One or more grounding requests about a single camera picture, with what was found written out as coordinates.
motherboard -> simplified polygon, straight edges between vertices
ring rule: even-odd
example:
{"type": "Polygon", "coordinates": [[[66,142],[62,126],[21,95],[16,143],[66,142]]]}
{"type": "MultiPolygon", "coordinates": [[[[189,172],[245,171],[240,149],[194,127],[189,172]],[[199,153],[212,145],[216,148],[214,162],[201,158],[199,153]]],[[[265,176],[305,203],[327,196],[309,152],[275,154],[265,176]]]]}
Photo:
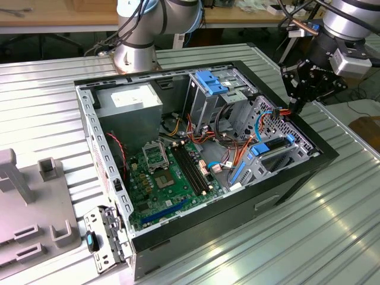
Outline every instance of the motherboard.
{"type": "Polygon", "coordinates": [[[212,174],[201,172],[202,158],[192,142],[160,148],[163,153],[158,148],[153,151],[149,144],[150,151],[144,147],[142,152],[127,158],[131,166],[128,194],[134,205],[129,220],[135,230],[163,222],[224,194],[212,174]],[[163,164],[152,170],[151,162],[163,164]]]}

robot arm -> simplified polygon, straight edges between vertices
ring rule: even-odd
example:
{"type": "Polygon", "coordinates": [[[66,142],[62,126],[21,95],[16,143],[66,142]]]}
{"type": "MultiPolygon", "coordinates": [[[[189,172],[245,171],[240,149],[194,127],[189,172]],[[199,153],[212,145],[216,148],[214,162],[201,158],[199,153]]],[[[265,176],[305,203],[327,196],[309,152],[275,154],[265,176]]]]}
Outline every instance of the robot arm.
{"type": "MultiPolygon", "coordinates": [[[[321,0],[315,1],[325,6],[321,0]]],[[[295,66],[281,68],[287,94],[291,97],[289,109],[293,113],[299,113],[307,102],[346,89],[343,77],[360,79],[371,67],[380,67],[379,56],[365,46],[365,37],[371,31],[379,33],[379,29],[374,28],[380,22],[379,1],[333,0],[332,8],[335,9],[327,11],[323,18],[318,34],[313,34],[315,37],[305,58],[295,66]],[[336,14],[339,13],[336,9],[349,14],[348,18],[353,21],[359,19],[356,22],[362,25],[336,14]]]]}
{"type": "Polygon", "coordinates": [[[200,0],[119,0],[118,15],[121,42],[114,63],[120,73],[132,73],[156,69],[154,37],[194,31],[202,11],[200,0]]]}

metal workbench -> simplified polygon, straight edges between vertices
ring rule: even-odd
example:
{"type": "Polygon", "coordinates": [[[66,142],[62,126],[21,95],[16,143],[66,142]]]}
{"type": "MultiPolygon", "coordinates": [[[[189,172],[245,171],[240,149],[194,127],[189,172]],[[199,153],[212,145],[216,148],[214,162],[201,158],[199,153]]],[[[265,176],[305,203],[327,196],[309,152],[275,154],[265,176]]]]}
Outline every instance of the metal workbench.
{"type": "MultiPolygon", "coordinates": [[[[248,45],[158,52],[164,68],[242,60],[285,96],[278,68],[248,45]]],[[[0,65],[0,148],[17,166],[53,156],[63,162],[84,236],[83,215],[104,204],[84,133],[73,80],[115,74],[108,57],[0,65]]],[[[290,201],[150,274],[139,284],[379,284],[379,156],[321,105],[302,117],[340,154],[290,201]]],[[[1,284],[128,284],[125,267],[99,278],[85,241],[1,284]]]]}

chip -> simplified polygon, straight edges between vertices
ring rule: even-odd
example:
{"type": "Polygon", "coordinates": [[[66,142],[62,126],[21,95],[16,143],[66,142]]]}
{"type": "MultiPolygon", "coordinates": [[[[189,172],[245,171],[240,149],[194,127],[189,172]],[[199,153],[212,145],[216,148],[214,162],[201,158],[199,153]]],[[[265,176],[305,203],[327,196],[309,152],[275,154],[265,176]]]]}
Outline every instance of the chip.
{"type": "Polygon", "coordinates": [[[153,177],[160,189],[168,187],[175,183],[173,176],[169,170],[158,171],[153,175],[153,177]]]}
{"type": "Polygon", "coordinates": [[[138,209],[140,210],[140,211],[145,211],[145,210],[148,210],[149,209],[149,205],[148,205],[148,203],[143,203],[143,204],[141,204],[141,205],[139,205],[139,206],[137,206],[138,207],[138,209]]]}

red cable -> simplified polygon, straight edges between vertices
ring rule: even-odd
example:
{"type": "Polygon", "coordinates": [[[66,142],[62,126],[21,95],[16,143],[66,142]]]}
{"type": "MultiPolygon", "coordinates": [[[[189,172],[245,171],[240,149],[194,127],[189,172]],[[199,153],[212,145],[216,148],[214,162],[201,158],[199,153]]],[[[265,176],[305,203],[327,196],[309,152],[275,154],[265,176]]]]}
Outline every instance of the red cable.
{"type": "Polygon", "coordinates": [[[124,174],[123,174],[123,178],[124,178],[124,181],[125,181],[125,175],[126,175],[126,159],[125,159],[125,153],[124,153],[124,150],[123,150],[123,146],[121,144],[121,142],[112,134],[110,134],[109,132],[106,133],[106,135],[109,135],[111,138],[113,138],[118,144],[119,144],[119,147],[120,147],[120,150],[121,150],[121,153],[123,155],[123,169],[124,169],[124,174]]]}

